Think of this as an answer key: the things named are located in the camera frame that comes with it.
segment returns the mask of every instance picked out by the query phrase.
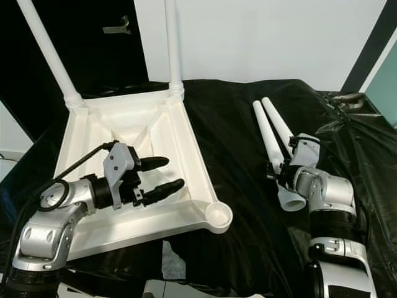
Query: black plastic sheet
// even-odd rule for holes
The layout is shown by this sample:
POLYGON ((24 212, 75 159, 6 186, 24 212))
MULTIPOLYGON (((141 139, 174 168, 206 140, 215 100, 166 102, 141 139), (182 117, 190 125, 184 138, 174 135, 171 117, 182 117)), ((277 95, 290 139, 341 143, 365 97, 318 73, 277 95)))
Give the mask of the black plastic sheet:
MULTIPOLYGON (((397 297, 397 133, 364 95, 338 98, 338 93, 317 92, 299 80, 185 82, 189 119, 218 198, 233 210, 233 223, 222 235, 197 230, 167 239, 186 262, 186 280, 180 282, 218 296, 272 292, 276 297, 302 297, 308 211, 284 212, 275 182, 265 178, 267 156, 252 109, 252 102, 264 96, 294 134, 317 136, 350 168, 356 195, 369 214, 368 259, 378 296, 397 297)), ((42 165, 46 158, 30 162, 42 165)), ((318 168, 343 176, 326 151, 321 150, 318 168)), ((0 191, 18 193, 18 187, 17 177, 7 177, 0 191)), ((10 229, 3 202, 1 235, 10 229)), ((158 263, 161 241, 75 260, 69 266, 97 279, 131 281, 161 278, 158 263)))

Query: floor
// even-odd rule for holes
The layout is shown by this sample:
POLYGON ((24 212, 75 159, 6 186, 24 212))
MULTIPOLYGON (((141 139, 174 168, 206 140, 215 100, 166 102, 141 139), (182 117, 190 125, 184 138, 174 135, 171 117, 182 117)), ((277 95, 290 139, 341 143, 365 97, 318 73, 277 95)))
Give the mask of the floor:
MULTIPOLYGON (((68 292, 67 287, 60 285, 59 287, 59 298, 85 298, 91 297, 84 294, 77 294, 68 292)), ((145 294, 143 298, 213 298, 214 296, 202 293, 190 286, 182 286, 175 282, 164 282, 150 280, 146 283, 145 294)), ((263 298, 260 295, 253 295, 251 298, 263 298)))

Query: white wall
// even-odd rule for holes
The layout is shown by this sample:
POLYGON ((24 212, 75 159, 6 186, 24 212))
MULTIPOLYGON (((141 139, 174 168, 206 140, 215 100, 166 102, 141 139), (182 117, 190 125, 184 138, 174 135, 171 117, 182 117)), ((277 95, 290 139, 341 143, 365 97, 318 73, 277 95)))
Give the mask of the white wall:
MULTIPOLYGON (((339 90, 386 0, 177 0, 183 79, 339 90)), ((164 0, 135 0, 149 79, 168 81, 164 0)))
POLYGON ((0 102, 0 153, 18 160, 32 145, 31 139, 0 102))

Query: door handle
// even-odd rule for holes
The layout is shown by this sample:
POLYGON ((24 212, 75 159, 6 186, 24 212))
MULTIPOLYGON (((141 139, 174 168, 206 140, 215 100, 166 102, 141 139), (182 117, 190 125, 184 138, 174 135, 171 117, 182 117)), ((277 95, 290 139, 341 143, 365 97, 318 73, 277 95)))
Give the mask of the door handle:
POLYGON ((102 30, 105 34, 117 34, 117 33, 125 33, 131 34, 131 30, 129 28, 130 20, 128 20, 128 16, 123 16, 120 19, 120 26, 114 27, 102 27, 102 30))

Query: white tube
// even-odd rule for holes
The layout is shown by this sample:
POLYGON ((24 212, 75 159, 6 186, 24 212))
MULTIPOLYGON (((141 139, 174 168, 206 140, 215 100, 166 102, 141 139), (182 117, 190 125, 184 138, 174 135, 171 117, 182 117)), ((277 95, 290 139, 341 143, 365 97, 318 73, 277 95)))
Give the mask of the white tube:
POLYGON ((293 137, 291 130, 288 125, 284 122, 283 118, 280 116, 277 109, 273 106, 272 102, 268 97, 262 98, 262 104, 267 112, 267 115, 270 118, 270 121, 273 123, 277 134, 281 138, 281 141, 284 144, 285 149, 288 151, 288 154, 292 158, 292 147, 288 145, 290 142, 290 137, 293 137))
POLYGON ((261 130, 262 139, 263 142, 265 143, 266 152, 267 152, 267 156, 269 157, 269 161, 272 163, 274 173, 280 174, 281 171, 280 165, 284 162, 284 156, 274 136, 272 127, 269 124, 269 120, 267 120, 261 102, 254 101, 252 106, 254 107, 256 119, 259 124, 259 129, 261 130))
MULTIPOLYGON (((254 107, 259 129, 261 130, 262 138, 265 143, 267 156, 272 163, 274 172, 276 174, 280 174, 280 165, 284 162, 284 156, 282 155, 281 149, 277 143, 277 139, 274 136, 272 127, 270 126, 269 120, 267 119, 261 102, 254 101, 252 106, 254 107)), ((298 211, 306 206, 306 200, 299 194, 290 192, 279 184, 277 184, 277 187, 279 189, 277 197, 279 198, 281 208, 284 211, 298 211)))
POLYGON ((55 79, 63 93, 67 107, 76 107, 83 104, 83 100, 77 90, 74 88, 72 81, 65 67, 58 56, 54 45, 51 42, 47 31, 44 28, 42 20, 37 14, 31 0, 17 0, 18 5, 24 14, 24 17, 33 33, 33 36, 40 47, 44 58, 46 59, 55 79))
POLYGON ((284 211, 294 212, 299 211, 300 209, 305 208, 306 206, 306 199, 301 197, 299 194, 295 192, 291 192, 286 190, 281 185, 277 185, 279 192, 277 197, 279 198, 279 202, 281 208, 284 211))
POLYGON ((184 92, 179 63, 179 41, 175 0, 164 0, 169 59, 169 93, 180 95, 184 92))

